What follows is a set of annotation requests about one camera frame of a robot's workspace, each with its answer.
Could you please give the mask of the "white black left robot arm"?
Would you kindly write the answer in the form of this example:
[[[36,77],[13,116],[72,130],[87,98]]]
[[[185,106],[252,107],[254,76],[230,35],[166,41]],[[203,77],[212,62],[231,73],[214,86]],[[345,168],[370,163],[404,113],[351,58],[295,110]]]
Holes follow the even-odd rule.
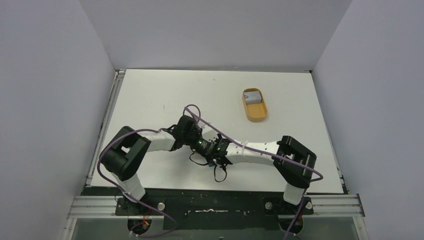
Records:
[[[119,186],[129,200],[128,208],[136,215],[147,211],[146,190],[137,171],[146,155],[156,151],[176,151],[182,146],[196,143],[202,136],[202,129],[187,115],[180,117],[177,124],[168,128],[134,130],[122,127],[103,149],[98,165],[112,174],[115,180],[105,179]]]

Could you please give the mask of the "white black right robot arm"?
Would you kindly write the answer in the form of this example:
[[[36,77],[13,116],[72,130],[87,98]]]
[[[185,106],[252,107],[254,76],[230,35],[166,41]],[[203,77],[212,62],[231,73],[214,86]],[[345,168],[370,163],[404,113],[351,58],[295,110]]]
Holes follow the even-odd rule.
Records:
[[[287,135],[281,140],[266,143],[237,142],[222,137],[209,141],[201,137],[191,143],[190,148],[204,157],[207,163],[223,169],[240,163],[275,167],[286,182],[281,207],[289,214],[301,207],[317,160],[315,153]]]

